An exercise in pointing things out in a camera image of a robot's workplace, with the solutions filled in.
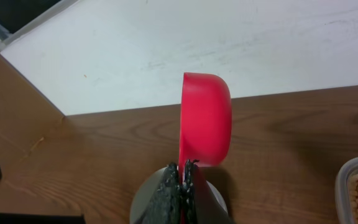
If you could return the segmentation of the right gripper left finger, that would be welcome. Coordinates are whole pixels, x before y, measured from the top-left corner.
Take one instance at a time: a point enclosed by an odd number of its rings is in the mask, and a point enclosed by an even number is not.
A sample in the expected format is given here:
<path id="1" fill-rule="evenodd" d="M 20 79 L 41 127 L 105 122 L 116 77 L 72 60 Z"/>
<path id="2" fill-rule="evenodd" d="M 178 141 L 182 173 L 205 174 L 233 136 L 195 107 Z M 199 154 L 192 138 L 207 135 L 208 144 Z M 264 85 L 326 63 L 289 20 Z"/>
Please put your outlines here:
<path id="1" fill-rule="evenodd" d="M 181 217 L 181 186 L 177 165 L 170 163 L 164 170 L 141 223 L 179 224 Z"/>

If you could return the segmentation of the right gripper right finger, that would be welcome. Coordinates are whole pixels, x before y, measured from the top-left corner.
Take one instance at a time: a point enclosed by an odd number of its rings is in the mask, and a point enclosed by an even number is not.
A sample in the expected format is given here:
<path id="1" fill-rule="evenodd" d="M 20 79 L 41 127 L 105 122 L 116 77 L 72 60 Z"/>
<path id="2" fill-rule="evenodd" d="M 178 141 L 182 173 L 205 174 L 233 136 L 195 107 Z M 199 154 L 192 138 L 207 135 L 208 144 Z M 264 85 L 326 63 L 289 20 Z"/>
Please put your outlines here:
<path id="1" fill-rule="evenodd" d="M 184 166 L 183 220 L 185 224 L 231 224 L 232 220 L 213 195 L 198 160 L 187 160 Z"/>

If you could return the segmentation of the red measuring scoop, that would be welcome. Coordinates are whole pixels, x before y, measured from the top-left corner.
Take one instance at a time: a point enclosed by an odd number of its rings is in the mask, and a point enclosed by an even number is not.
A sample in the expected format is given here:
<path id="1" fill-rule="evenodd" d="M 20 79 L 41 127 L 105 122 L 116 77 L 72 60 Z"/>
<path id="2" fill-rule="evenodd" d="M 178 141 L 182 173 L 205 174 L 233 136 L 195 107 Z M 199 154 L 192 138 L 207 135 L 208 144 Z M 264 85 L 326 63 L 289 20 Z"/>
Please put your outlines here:
<path id="1" fill-rule="evenodd" d="M 217 75 L 186 72 L 180 108 L 179 175 L 185 162 L 218 166 L 226 158 L 232 131 L 231 96 L 226 82 Z"/>

